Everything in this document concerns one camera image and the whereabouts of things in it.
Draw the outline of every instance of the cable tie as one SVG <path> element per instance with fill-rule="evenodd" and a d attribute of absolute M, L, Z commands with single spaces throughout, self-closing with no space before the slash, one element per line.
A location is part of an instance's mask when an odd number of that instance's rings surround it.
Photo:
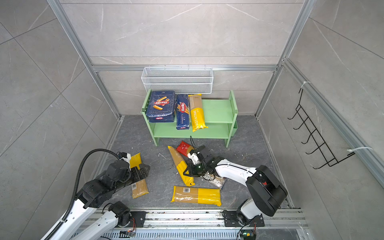
<path fill-rule="evenodd" d="M 306 83 L 310 83 L 310 82 L 304 81 L 300 88 L 303 88 L 304 84 Z"/>
<path fill-rule="evenodd" d="M 357 148 L 354 148 L 354 149 L 347 149 L 348 152 L 353 152 L 355 150 L 359 150 L 359 149 L 370 149 L 370 150 L 373 150 L 373 148 L 371 147 L 357 147 Z"/>

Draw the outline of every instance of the red pasta box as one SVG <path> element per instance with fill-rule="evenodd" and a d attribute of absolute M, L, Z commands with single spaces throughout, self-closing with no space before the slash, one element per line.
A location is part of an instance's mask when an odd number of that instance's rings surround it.
<path fill-rule="evenodd" d="M 176 150 L 183 154 L 184 156 L 188 157 L 188 153 L 193 150 L 193 147 L 189 145 L 188 143 L 181 141 L 180 145 L 176 148 Z"/>

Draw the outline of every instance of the gray floor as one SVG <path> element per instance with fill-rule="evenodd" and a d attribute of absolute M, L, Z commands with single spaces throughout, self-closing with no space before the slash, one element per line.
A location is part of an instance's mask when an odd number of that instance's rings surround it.
<path fill-rule="evenodd" d="M 232 137 L 228 148 L 225 148 L 222 139 L 195 139 L 194 141 L 196 145 L 205 145 L 211 149 L 211 153 L 225 157 L 234 163 L 250 167 L 258 167 L 263 164 L 275 172 L 255 117 L 238 116 L 237 122 L 238 130 Z M 181 140 L 189 143 L 189 139 L 163 138 L 160 139 L 159 146 L 156 147 L 143 117 L 126 116 L 113 144 L 112 151 L 128 152 L 131 155 L 141 153 L 142 162 L 151 166 L 147 178 L 149 194 L 132 199 L 132 190 L 130 187 L 126 187 L 115 193 L 111 201 L 120 200 L 133 208 L 216 209 L 216 205 L 170 202 L 173 195 L 173 186 L 183 186 L 184 183 L 178 174 L 167 146 L 176 148 Z M 106 168 L 114 160 L 110 158 L 104 167 Z M 215 188 L 202 178 L 195 178 L 195 183 L 194 187 Z M 221 190 L 221 208 L 237 208 L 249 198 L 250 195 L 245 186 L 228 179 Z M 285 207 L 287 207 L 286 202 L 282 204 L 282 208 Z"/>

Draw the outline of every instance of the barilla rigatoni box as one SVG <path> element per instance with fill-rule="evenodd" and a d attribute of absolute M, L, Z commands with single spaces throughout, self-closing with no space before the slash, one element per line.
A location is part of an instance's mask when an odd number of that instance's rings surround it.
<path fill-rule="evenodd" d="M 176 129 L 189 129 L 188 94 L 178 94 L 176 99 Z"/>
<path fill-rule="evenodd" d="M 146 116 L 149 122 L 173 122 L 175 108 L 175 91 L 152 91 Z"/>

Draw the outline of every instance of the shelf board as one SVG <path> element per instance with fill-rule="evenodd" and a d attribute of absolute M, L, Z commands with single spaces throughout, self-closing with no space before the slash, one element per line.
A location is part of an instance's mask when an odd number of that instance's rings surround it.
<path fill-rule="evenodd" d="M 189 138 L 189 136 L 192 136 L 193 138 L 228 139 L 229 129 L 227 123 L 208 123 L 206 125 L 208 128 L 192 132 L 192 125 L 190 129 L 177 130 L 176 122 L 158 122 L 155 124 L 153 135 L 154 137 Z"/>
<path fill-rule="evenodd" d="M 233 123 L 230 100 L 203 99 L 202 102 L 206 123 Z"/>

